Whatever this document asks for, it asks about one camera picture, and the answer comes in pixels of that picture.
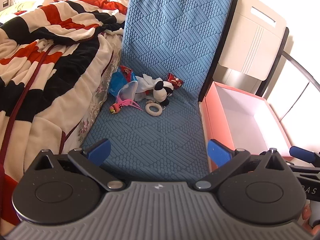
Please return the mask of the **person's right hand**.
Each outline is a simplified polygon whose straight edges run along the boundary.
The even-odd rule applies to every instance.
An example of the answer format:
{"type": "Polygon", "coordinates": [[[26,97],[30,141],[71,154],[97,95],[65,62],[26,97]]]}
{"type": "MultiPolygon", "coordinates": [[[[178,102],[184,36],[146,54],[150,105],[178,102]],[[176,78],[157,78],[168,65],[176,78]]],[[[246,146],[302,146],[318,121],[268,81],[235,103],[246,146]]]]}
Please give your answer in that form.
{"type": "Polygon", "coordinates": [[[310,218],[312,216],[312,212],[314,210],[314,206],[319,205],[319,202],[310,201],[308,205],[306,205],[302,211],[302,220],[303,228],[311,233],[312,235],[316,235],[319,232],[319,224],[315,226],[311,226],[310,218]]]}

